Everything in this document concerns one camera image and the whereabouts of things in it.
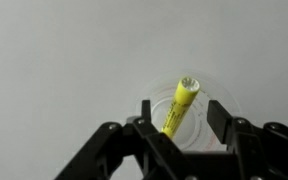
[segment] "white table surface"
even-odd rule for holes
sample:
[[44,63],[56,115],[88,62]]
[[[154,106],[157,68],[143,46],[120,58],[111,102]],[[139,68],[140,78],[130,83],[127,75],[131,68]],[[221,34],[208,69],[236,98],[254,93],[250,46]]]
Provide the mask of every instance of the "white table surface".
[[[169,70],[214,76],[288,125],[286,0],[0,0],[0,180],[53,179]],[[113,179],[140,179],[130,158]]]

